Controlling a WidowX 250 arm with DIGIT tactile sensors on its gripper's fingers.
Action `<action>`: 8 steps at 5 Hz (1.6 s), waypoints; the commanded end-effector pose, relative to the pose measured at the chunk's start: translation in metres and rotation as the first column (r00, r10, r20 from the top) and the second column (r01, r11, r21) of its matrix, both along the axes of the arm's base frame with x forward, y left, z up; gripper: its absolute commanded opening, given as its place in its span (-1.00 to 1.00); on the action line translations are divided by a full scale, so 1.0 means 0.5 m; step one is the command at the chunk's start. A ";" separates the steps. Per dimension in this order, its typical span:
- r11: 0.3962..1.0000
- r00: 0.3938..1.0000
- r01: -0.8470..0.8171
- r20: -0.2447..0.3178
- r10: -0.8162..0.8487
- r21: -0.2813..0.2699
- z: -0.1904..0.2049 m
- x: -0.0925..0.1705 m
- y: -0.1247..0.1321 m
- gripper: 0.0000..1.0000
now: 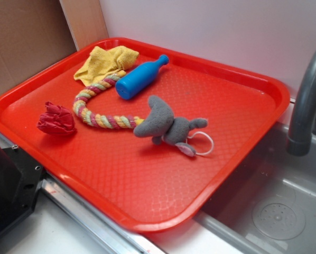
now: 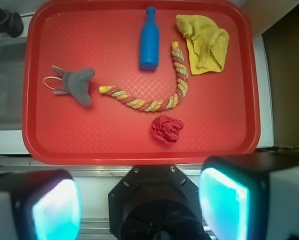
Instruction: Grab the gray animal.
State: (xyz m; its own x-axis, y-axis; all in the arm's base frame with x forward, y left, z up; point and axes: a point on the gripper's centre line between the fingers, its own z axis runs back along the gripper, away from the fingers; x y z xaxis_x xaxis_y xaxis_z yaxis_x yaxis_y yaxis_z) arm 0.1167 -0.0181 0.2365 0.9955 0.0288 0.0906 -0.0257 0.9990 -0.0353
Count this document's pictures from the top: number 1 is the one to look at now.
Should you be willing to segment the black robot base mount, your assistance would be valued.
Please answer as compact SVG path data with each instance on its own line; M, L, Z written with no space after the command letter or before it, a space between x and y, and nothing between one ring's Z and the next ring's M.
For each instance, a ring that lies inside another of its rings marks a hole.
M0 237L34 212L44 167L21 148L0 147Z

